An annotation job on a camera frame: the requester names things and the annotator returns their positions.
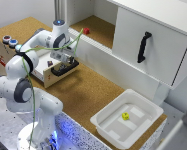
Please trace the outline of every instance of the cabinet handle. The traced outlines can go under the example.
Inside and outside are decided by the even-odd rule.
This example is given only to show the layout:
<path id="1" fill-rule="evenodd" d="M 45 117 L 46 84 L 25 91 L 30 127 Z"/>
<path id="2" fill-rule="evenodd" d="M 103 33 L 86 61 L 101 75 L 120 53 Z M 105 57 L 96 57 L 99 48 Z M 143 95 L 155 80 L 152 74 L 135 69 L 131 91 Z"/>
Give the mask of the cabinet handle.
<path id="1" fill-rule="evenodd" d="M 75 67 L 77 67 L 79 65 L 79 62 L 74 60 L 74 63 L 71 64 L 69 67 L 64 68 L 64 69 L 59 69 L 59 70 L 55 70 L 54 67 L 51 68 L 51 72 L 55 75 L 55 76 L 62 76 L 63 74 L 67 73 L 68 71 L 74 69 Z"/>
<path id="2" fill-rule="evenodd" d="M 151 33 L 145 32 L 145 36 L 143 37 L 141 45 L 140 45 L 140 50 L 139 50 L 138 60 L 137 60 L 138 63 L 141 63 L 141 62 L 143 62 L 146 59 L 144 57 L 144 50 L 145 50 L 145 47 L 146 47 L 146 40 L 148 38 L 150 38 L 151 36 L 152 36 Z"/>

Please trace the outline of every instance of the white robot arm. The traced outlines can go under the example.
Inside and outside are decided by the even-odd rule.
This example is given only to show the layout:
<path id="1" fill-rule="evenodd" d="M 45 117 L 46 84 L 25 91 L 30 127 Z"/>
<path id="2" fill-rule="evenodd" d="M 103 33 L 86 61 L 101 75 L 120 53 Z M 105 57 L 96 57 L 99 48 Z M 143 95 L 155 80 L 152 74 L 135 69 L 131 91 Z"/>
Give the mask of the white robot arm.
<path id="1" fill-rule="evenodd" d="M 53 31 L 49 32 L 44 29 L 39 29 L 35 34 L 21 47 L 17 54 L 6 64 L 7 76 L 0 76 L 0 97 L 7 100 L 7 108 L 14 113 L 26 113 L 34 110 L 33 92 L 32 87 L 27 79 L 25 79 L 27 73 L 23 65 L 22 57 L 24 58 L 25 67 L 28 72 L 32 72 L 39 63 L 39 58 L 34 50 L 27 50 L 34 48 L 37 45 L 47 48 L 60 48 L 68 45 L 71 41 L 68 36 L 68 27 L 63 20 L 56 20 L 53 22 Z M 52 51 L 51 57 L 62 61 L 65 64 L 75 64 L 74 48 L 76 42 L 69 47 Z M 62 102 L 48 94 L 47 92 L 34 88 L 35 92 L 35 109 L 41 109 L 38 117 L 38 124 L 36 125 L 33 138 L 32 148 L 35 150 L 44 149 L 44 143 L 48 145 L 48 139 L 50 139 L 55 129 L 55 115 L 62 112 Z M 19 141 L 18 150 L 21 150 L 24 146 L 28 146 L 28 140 L 30 136 L 23 141 Z"/>

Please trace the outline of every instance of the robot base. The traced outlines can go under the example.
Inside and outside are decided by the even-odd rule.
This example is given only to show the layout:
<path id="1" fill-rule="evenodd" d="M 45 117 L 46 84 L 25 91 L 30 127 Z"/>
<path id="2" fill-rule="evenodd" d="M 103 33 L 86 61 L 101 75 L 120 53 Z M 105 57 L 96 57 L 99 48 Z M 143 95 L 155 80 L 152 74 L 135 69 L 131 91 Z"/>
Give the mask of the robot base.
<path id="1" fill-rule="evenodd" d="M 32 128 L 33 128 L 33 123 L 28 124 L 19 132 L 19 135 L 17 138 L 17 149 L 18 150 L 29 150 L 29 142 L 27 138 L 30 136 Z M 32 144 L 31 144 L 30 150 L 41 150 L 41 147 L 34 148 L 32 147 Z"/>

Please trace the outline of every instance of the green cable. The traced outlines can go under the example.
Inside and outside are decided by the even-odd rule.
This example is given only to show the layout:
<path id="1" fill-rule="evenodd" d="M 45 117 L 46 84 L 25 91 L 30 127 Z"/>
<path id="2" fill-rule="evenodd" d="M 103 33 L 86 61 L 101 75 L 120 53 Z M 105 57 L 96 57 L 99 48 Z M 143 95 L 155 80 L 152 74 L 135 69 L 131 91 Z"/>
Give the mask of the green cable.
<path id="1" fill-rule="evenodd" d="M 75 55 L 76 49 L 77 49 L 77 46 L 78 46 L 78 42 L 79 42 L 79 39 L 80 39 L 82 33 L 83 33 L 83 29 L 81 30 L 80 34 L 75 38 L 74 41 L 72 41 L 71 43 L 69 43 L 68 45 L 65 45 L 65 46 L 63 46 L 63 47 L 60 47 L 60 48 L 32 48 L 32 49 L 27 50 L 25 53 L 27 53 L 27 52 L 29 52 L 29 51 L 31 51 L 31 50 L 41 50 L 41 49 L 60 50 L 60 49 L 63 49 L 63 48 L 66 48 L 66 47 L 70 46 L 71 44 L 73 44 L 73 43 L 77 40 L 77 44 L 76 44 L 76 47 L 75 47 L 75 50 L 74 50 L 74 55 Z M 31 142 L 32 142 L 32 137 L 33 137 L 33 130 L 34 130 L 34 126 L 35 126 L 35 92 L 34 92 L 33 84 L 32 84 L 30 75 L 29 75 L 29 73 L 28 73 L 28 70 L 27 70 L 27 68 L 26 68 L 26 65 L 25 65 L 25 62 L 24 62 L 24 58 L 23 58 L 23 57 L 22 57 L 22 61 L 23 61 L 24 69 L 25 69 L 25 71 L 26 71 L 26 73 L 27 73 L 29 82 L 30 82 L 31 87 L 32 87 L 32 92 L 33 92 L 33 128 L 32 128 L 32 132 L 31 132 L 31 136 L 30 136 L 30 144 L 29 144 L 29 150 L 30 150 Z"/>

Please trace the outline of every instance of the yellow sponge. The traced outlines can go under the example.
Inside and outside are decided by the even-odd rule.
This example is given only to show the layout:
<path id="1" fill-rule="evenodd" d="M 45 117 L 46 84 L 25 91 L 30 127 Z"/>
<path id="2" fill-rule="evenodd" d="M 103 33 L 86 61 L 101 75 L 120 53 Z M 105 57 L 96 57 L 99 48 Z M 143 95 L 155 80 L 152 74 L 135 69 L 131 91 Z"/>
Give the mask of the yellow sponge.
<path id="1" fill-rule="evenodd" d="M 128 120 L 128 119 L 129 119 L 129 114 L 128 114 L 127 112 L 123 113 L 123 114 L 122 114 L 122 118 L 123 118 L 124 120 Z"/>

